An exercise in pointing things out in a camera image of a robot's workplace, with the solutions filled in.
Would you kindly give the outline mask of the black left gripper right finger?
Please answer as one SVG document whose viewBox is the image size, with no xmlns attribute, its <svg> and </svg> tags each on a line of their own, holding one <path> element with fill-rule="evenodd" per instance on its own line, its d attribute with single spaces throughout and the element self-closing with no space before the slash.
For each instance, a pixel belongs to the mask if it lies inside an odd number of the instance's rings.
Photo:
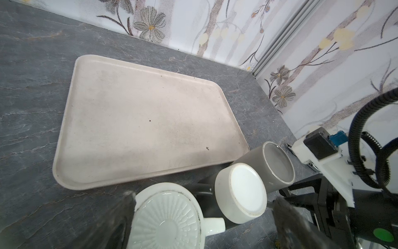
<svg viewBox="0 0 398 249">
<path fill-rule="evenodd" d="M 338 249 L 284 198 L 273 201 L 273 217 L 282 249 Z"/>
</svg>

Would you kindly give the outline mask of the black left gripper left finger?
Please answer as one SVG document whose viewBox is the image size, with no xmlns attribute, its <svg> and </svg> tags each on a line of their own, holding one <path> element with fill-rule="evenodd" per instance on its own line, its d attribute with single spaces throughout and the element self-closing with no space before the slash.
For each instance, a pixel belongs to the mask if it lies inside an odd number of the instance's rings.
<svg viewBox="0 0 398 249">
<path fill-rule="evenodd" d="M 71 242 L 72 249 L 127 248 L 136 207 L 136 193 L 123 198 L 105 216 Z"/>
</svg>

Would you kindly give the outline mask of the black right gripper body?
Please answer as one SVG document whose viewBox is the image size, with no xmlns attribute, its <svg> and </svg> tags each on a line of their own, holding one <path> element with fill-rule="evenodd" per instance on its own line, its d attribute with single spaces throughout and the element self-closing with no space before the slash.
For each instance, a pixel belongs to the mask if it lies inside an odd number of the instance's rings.
<svg viewBox="0 0 398 249">
<path fill-rule="evenodd" d="M 356 248 L 346 200 L 325 176 L 317 174 L 308 177 L 281 189 L 279 193 L 291 205 L 310 211 L 318 231 L 341 249 Z"/>
</svg>

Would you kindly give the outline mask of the grey ceramic mug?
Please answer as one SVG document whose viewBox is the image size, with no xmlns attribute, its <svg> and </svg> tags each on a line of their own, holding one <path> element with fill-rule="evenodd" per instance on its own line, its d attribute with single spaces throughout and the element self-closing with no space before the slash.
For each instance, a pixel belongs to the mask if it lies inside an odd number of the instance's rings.
<svg viewBox="0 0 398 249">
<path fill-rule="evenodd" d="M 289 156 L 274 142 L 265 142 L 233 163 L 251 166 L 261 177 L 267 193 L 289 187 L 295 182 L 295 170 Z"/>
</svg>

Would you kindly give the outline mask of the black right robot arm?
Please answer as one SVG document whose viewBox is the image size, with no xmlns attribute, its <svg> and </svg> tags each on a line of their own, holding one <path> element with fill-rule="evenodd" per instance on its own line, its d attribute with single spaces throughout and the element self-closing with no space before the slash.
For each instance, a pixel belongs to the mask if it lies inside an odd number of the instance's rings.
<svg viewBox="0 0 398 249">
<path fill-rule="evenodd" d="M 315 230 L 341 249 L 357 249 L 359 239 L 398 247 L 398 204 L 383 192 L 355 190 L 354 207 L 321 174 L 283 188 L 287 202 L 311 213 Z"/>
</svg>

